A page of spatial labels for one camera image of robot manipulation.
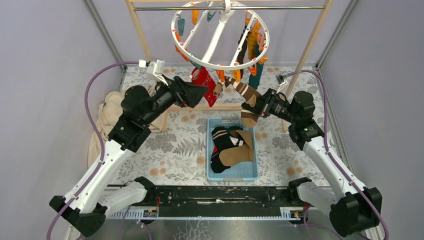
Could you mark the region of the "red patterned sock pair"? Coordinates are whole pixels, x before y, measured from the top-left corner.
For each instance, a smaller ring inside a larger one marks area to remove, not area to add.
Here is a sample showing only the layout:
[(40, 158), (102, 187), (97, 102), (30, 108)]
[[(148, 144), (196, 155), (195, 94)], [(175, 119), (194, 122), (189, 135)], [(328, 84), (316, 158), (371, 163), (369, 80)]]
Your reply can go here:
[(195, 68), (190, 74), (191, 82), (197, 86), (208, 87), (208, 91), (204, 94), (204, 98), (207, 101), (208, 106), (211, 108), (215, 105), (216, 101), (220, 97), (220, 93), (214, 92), (217, 83), (213, 80), (210, 73), (205, 67)]

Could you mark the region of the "brown striped sock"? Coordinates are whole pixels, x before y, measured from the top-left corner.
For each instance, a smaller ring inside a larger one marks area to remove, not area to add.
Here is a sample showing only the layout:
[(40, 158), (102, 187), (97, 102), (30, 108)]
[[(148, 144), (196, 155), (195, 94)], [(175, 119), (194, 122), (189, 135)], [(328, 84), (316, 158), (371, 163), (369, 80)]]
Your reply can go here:
[(262, 95), (252, 86), (236, 81), (234, 78), (225, 76), (224, 82), (218, 82), (213, 90), (213, 95), (217, 97), (225, 88), (232, 86), (243, 98), (244, 103), (241, 104), (240, 119), (246, 128), (253, 128), (257, 125), (259, 116), (253, 113), (250, 108), (256, 105), (257, 99)]

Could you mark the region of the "white round clip hanger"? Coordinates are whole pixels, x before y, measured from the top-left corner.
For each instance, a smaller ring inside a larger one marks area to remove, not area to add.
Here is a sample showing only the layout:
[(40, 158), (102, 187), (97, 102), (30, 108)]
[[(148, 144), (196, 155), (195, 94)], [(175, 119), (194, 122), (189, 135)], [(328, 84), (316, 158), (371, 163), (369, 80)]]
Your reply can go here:
[[(173, 40), (175, 43), (176, 51), (187, 62), (191, 62), (195, 66), (201, 66), (220, 71), (236, 71), (241, 69), (250, 69), (251, 66), (255, 66), (256, 64), (264, 64), (268, 60), (268, 58), (265, 57), (265, 53), (267, 52), (268, 47), (270, 45), (269, 29), (266, 26), (264, 20), (254, 11), (254, 7), (248, 7), (234, 0), (225, 0), (223, 2), (222, 7), (214, 6), (214, 3), (212, 1), (209, 2), (208, 6), (197, 7), (196, 4), (198, 4), (197, 1), (190, 1), (182, 7), (177, 8), (176, 13), (174, 14), (171, 21), (171, 32), (173, 33)], [(181, 41), (180, 37), (182, 36), (182, 34), (178, 21), (182, 20), (181, 13), (183, 11), (188, 10), (202, 10), (203, 13), (201, 14), (200, 18), (195, 21), (194, 27), (189, 32), (189, 35), (187, 36), (186, 40)], [(192, 41), (192, 38), (195, 36), (198, 29), (200, 28), (204, 18), (207, 18), (208, 21), (213, 18), (213, 15), (210, 14), (210, 11), (212, 10), (220, 12), (220, 19), (211, 37), (211, 41), (205, 51), (205, 54), (202, 58), (197, 58), (195, 55), (188, 51), (187, 47), (189, 46), (189, 43)], [(217, 45), (219, 43), (222, 33), (225, 30), (227, 23), (233, 16), (234, 12), (238, 10), (246, 11), (245, 28), (243, 29), (243, 34), (241, 35), (240, 43), (238, 44), (234, 52), (231, 62), (228, 65), (211, 63), (210, 60), (217, 49)], [(241, 63), (237, 60), (237, 57), (242, 51), (244, 40), (248, 38), (248, 34), (256, 34), (256, 44), (259, 46), (260, 54), (251, 58), (249, 62)]]

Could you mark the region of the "tan brown sock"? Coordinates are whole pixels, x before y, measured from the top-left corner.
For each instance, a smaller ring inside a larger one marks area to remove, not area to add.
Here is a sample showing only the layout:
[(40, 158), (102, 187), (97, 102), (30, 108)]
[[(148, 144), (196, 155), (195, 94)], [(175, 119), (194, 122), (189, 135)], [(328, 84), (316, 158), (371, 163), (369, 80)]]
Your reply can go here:
[(252, 162), (255, 159), (253, 135), (247, 130), (236, 130), (244, 144), (224, 149), (219, 159), (224, 166), (231, 167), (241, 162)]

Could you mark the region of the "black sock with beige stripes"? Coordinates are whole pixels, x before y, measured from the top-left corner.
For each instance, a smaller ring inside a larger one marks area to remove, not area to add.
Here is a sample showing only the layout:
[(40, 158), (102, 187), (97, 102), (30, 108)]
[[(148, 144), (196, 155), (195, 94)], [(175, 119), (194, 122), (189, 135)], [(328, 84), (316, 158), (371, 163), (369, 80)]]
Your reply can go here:
[(220, 153), (223, 150), (238, 147), (240, 139), (229, 133), (229, 131), (223, 126), (214, 128), (211, 132), (211, 137), (214, 149), (211, 154), (210, 167), (214, 173), (219, 174), (230, 168), (230, 166), (225, 166), (222, 163)]

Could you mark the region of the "dark brown sock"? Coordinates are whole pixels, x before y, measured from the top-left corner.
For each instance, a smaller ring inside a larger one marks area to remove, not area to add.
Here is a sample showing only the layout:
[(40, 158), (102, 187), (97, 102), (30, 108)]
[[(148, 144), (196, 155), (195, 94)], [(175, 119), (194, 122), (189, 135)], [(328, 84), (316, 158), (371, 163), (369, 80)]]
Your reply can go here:
[(246, 31), (246, 28), (247, 27), (245, 26), (244, 29), (243, 29), (243, 31), (242, 31), (242, 33), (240, 34), (240, 38), (239, 38), (239, 40), (237, 42), (238, 44), (240, 42), (242, 42), (241, 50), (239, 51), (239, 53), (237, 55), (237, 58), (236, 58), (236, 62), (239, 63), (240, 65), (242, 65), (244, 63), (246, 51), (247, 51), (247, 48), (248, 48), (248, 39), (247, 39), (247, 37), (249, 35), (247, 34), (246, 37), (243, 37), (244, 36), (244, 33)]

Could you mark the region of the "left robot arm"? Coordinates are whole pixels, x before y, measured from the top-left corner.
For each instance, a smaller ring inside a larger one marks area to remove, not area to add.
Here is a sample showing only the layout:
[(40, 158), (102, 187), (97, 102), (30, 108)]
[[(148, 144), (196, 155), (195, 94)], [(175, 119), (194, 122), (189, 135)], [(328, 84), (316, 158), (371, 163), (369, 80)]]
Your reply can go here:
[(104, 190), (123, 163), (135, 154), (151, 134), (150, 123), (172, 105), (194, 108), (208, 92), (207, 86), (183, 81), (179, 76), (157, 84), (151, 96), (142, 85), (130, 87), (121, 102), (122, 114), (101, 143), (100, 155), (80, 181), (49, 205), (84, 237), (90, 237), (107, 217), (132, 204), (152, 204), (155, 192), (140, 178), (110, 194)]

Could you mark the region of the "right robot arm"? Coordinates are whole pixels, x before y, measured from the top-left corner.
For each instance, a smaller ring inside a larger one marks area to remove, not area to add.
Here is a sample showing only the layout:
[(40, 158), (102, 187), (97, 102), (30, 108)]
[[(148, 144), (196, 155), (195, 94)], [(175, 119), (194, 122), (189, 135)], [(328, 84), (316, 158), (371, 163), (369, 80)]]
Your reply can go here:
[(342, 237), (377, 227), (382, 195), (367, 187), (344, 165), (330, 147), (328, 135), (313, 119), (314, 97), (306, 91), (295, 93), (292, 101), (276, 90), (268, 91), (241, 105), (243, 110), (266, 118), (276, 116), (290, 123), (291, 140), (318, 167), (332, 192), (321, 189), (306, 177), (289, 182), (287, 201), (293, 206), (311, 204), (329, 217), (334, 230)]

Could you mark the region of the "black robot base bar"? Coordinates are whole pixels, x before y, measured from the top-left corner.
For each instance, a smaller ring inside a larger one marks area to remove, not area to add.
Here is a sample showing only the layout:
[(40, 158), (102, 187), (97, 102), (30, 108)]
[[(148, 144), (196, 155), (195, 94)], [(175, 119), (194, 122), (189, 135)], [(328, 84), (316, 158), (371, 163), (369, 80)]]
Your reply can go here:
[(304, 202), (295, 192), (311, 179), (302, 177), (276, 186), (177, 186), (155, 185), (145, 177), (135, 179), (147, 190), (137, 207), (152, 207), (162, 218), (273, 218), (282, 210), (302, 211)]

